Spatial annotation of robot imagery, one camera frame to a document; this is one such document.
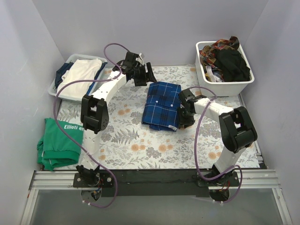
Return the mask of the brown plaid crumpled shirt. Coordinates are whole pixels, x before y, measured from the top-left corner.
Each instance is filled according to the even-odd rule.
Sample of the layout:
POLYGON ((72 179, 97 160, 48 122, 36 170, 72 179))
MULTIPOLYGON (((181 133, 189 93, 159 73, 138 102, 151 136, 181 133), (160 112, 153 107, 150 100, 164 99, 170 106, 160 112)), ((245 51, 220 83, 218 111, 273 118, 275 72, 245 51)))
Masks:
POLYGON ((211 45, 206 45, 202 50, 199 51, 200 62, 203 68, 206 68, 206 66, 210 66, 213 70, 220 70, 217 66, 214 65, 217 61, 217 52, 223 49, 238 50, 239 46, 239 39, 235 36, 231 36, 229 40, 219 39, 211 45))

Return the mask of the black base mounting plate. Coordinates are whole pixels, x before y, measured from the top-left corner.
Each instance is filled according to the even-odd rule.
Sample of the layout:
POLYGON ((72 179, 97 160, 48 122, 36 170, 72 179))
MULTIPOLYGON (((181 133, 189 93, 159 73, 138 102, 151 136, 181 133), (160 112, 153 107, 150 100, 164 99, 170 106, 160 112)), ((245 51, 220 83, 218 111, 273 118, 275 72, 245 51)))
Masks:
POLYGON ((195 169, 113 170, 77 167, 73 187, 96 191, 103 197, 176 196, 209 197, 209 189, 236 188, 238 175, 233 172, 218 181, 202 180, 195 169))

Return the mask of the folded navy shirt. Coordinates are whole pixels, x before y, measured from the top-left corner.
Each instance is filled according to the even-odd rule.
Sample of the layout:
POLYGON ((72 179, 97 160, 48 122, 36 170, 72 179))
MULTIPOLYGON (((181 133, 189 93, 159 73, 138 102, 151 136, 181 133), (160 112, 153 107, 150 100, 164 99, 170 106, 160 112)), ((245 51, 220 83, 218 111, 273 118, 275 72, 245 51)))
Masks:
MULTIPOLYGON (((55 77, 55 87, 57 89, 58 85, 62 82, 62 76, 64 75, 64 73, 71 68, 71 66, 73 65, 74 63, 70 62, 70 63, 64 63, 63 66, 56 71, 56 77, 55 77)), ((100 70, 97 72, 96 75, 98 75, 98 73, 103 69, 104 67, 104 63, 102 64, 100 70)), ((64 88, 68 87, 69 85, 71 84, 74 84, 74 83, 80 83, 80 82, 91 82, 91 80, 77 80, 77 81, 73 81, 73 82, 70 82, 68 83, 67 85, 65 85, 61 90, 63 91, 64 88)))

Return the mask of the floral patterned table mat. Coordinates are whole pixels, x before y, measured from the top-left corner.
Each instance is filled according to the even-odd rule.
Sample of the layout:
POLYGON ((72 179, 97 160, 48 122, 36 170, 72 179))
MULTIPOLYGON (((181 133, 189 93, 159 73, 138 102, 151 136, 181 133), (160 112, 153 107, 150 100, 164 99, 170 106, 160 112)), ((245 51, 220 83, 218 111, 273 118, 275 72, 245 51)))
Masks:
MULTIPOLYGON (((158 81, 180 84, 182 89, 199 85, 193 65, 154 67, 153 72, 158 81)), ((113 96, 108 105, 108 126, 91 141, 93 157, 109 169, 194 169, 194 139, 200 115, 195 115, 196 123, 187 129, 150 129, 141 122, 148 88, 135 87, 129 81, 113 96)), ((80 125, 80 112, 80 103, 63 100, 58 119, 80 125)), ((218 123, 204 117, 197 141, 199 167, 211 168, 222 149, 218 123)), ((256 145, 247 148, 236 164, 259 168, 256 145)))

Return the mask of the aluminium rail frame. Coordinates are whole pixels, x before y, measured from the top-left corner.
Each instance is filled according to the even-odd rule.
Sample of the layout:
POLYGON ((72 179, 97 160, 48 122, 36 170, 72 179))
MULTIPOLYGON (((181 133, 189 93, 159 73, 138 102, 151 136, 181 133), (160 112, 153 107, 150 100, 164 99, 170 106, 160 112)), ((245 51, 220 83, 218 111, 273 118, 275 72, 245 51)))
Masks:
POLYGON ((291 225, 273 169, 243 168, 241 190, 229 203, 188 195, 120 196, 85 203, 90 190, 73 187, 75 167, 35 172, 28 225, 291 225))

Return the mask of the white crumpled garment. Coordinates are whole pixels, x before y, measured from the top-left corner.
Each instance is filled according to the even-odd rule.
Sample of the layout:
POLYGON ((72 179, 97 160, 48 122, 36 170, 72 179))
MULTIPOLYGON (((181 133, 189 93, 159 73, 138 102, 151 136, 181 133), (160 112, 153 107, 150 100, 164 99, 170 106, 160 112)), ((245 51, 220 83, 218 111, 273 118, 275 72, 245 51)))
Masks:
POLYGON ((206 66, 207 76, 209 80, 213 83, 221 83, 223 82, 222 75, 219 71, 213 71, 211 66, 206 66))

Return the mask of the blue plaid long sleeve shirt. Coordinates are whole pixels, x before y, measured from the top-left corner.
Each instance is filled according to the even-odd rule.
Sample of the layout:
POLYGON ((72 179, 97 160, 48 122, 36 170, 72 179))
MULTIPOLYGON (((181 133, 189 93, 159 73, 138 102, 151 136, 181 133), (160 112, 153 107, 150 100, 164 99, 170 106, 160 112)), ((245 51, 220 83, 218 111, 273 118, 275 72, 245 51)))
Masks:
POLYGON ((168 82, 150 84, 142 114, 142 124, 157 131, 177 131, 181 86, 168 82))

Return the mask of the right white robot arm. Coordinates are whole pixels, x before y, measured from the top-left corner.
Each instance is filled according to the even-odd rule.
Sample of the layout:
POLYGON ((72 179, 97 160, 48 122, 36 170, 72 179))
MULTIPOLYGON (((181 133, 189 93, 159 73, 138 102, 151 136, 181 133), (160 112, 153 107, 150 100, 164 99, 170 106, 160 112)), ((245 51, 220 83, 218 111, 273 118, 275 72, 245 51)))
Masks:
POLYGON ((223 186, 229 181, 229 176, 234 169, 240 168, 236 163, 245 149, 257 140, 257 132, 245 107, 232 108, 218 104, 215 102, 217 95, 208 88, 205 90, 212 94, 212 98, 204 95, 195 96, 190 88, 179 93, 181 103, 177 110, 179 128, 192 126, 195 123, 194 115, 200 115, 194 140, 196 170, 202 180, 223 186), (205 116, 219 124, 224 147, 211 172, 203 175, 198 164, 197 140, 200 125, 205 116))

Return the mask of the black crumpled shirt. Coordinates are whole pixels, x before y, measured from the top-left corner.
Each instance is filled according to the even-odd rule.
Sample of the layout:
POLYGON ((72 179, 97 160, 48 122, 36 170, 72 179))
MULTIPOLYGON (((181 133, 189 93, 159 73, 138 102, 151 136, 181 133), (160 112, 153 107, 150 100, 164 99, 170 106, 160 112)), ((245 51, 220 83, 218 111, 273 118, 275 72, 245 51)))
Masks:
POLYGON ((239 51, 235 49, 215 49, 214 65, 222 71, 225 82, 250 81, 250 68, 239 51))

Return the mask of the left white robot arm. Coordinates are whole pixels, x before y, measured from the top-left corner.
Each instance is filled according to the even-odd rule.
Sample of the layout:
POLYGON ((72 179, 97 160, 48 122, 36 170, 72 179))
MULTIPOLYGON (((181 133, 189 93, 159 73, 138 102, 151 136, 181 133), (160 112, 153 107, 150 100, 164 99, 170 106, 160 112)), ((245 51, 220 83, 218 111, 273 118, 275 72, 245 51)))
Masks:
POLYGON ((105 82, 90 95, 84 95, 81 102, 81 123, 84 128, 84 142, 87 156, 92 158, 96 147, 95 140, 100 131, 109 123, 108 104, 118 90, 128 81, 134 80, 135 86, 146 86, 148 82, 156 82, 151 64, 144 63, 143 57, 127 52, 125 59, 112 69, 108 82, 105 82))

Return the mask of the folded white shirt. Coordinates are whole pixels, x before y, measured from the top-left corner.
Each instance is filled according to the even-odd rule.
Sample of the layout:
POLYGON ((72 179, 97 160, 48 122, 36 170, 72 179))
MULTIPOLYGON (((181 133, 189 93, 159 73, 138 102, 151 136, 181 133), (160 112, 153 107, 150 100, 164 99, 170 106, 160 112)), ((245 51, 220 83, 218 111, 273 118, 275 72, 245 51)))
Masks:
MULTIPOLYGON (((76 60, 76 62, 62 76, 62 82, 57 87, 59 92, 65 85, 77 80, 94 80, 97 72, 102 66, 100 59, 94 60, 76 60)), ((59 97, 81 99, 87 94, 89 87, 93 82, 77 82, 69 85, 60 92, 59 97)))

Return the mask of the white plastic bin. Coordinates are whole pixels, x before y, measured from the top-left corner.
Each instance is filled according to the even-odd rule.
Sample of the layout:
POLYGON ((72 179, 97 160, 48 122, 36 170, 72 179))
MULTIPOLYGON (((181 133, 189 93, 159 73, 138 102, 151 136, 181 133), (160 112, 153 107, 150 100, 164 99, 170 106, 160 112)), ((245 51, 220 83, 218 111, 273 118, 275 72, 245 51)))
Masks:
POLYGON ((246 55, 240 45, 238 51, 240 52, 242 58, 245 60, 247 67, 250 69, 250 80, 246 82, 209 82, 205 77, 205 72, 203 66, 200 62, 200 50, 202 50, 206 45, 211 45, 215 41, 200 41, 195 44, 196 47, 196 59, 195 68, 197 73, 197 78, 200 86, 212 90, 218 97, 233 97, 239 95, 248 84, 254 82, 255 78, 246 55))

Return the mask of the folded green shirt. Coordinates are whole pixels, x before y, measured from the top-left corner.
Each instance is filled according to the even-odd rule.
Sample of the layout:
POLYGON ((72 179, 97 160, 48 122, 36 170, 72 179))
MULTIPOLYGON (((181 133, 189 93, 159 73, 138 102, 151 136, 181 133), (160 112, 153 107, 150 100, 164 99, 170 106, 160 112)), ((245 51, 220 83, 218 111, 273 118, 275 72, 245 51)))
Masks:
POLYGON ((60 120, 58 123, 62 130, 54 119, 46 118, 45 132, 37 143, 37 163, 48 171, 77 164, 81 154, 83 127, 60 120))

